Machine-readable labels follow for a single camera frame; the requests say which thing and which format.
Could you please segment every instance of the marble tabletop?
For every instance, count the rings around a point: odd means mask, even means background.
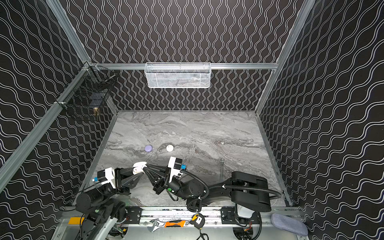
[[[174,146],[172,152],[166,150],[169,144]],[[146,145],[153,150],[146,152]],[[170,156],[183,159],[187,170],[208,185],[220,182],[224,158],[224,179],[233,171],[242,171],[265,177],[270,189],[281,192],[253,112],[119,112],[94,176],[108,167],[132,167],[141,161],[166,166]],[[131,193],[117,198],[128,205],[185,206],[182,200],[173,202],[165,191],[156,195],[146,176]],[[285,206],[283,199],[271,204]]]

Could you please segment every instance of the black patterned wall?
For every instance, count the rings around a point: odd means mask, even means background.
[[[144,71],[121,71],[111,96],[118,109],[254,110],[271,70],[213,70],[209,88],[149,88]]]
[[[261,113],[311,239],[384,238],[384,1],[318,0]]]
[[[82,63],[44,0],[0,1],[1,166],[78,73]],[[0,193],[0,239],[51,239],[111,120],[61,113]]]
[[[0,164],[82,63],[44,0],[0,1]]]
[[[60,0],[93,62],[276,62],[303,0]]]
[[[104,110],[98,122],[58,116],[0,193],[0,239],[51,239],[59,209],[72,205],[112,119]]]

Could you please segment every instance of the yellow tape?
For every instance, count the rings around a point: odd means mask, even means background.
[[[79,225],[80,222],[81,222],[81,224],[83,223],[84,219],[85,219],[84,217],[83,218],[81,218],[81,217],[72,217],[72,218],[70,218],[70,221],[68,222],[68,224],[77,224],[77,225]]]

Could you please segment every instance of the tape measure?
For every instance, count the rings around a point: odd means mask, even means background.
[[[205,224],[205,217],[202,214],[195,214],[192,217],[192,221],[189,222],[190,224],[193,224],[195,228],[201,229]]]

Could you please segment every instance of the metal base plate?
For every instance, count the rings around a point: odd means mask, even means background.
[[[128,220],[124,224],[139,224],[142,209],[140,207],[126,207]]]

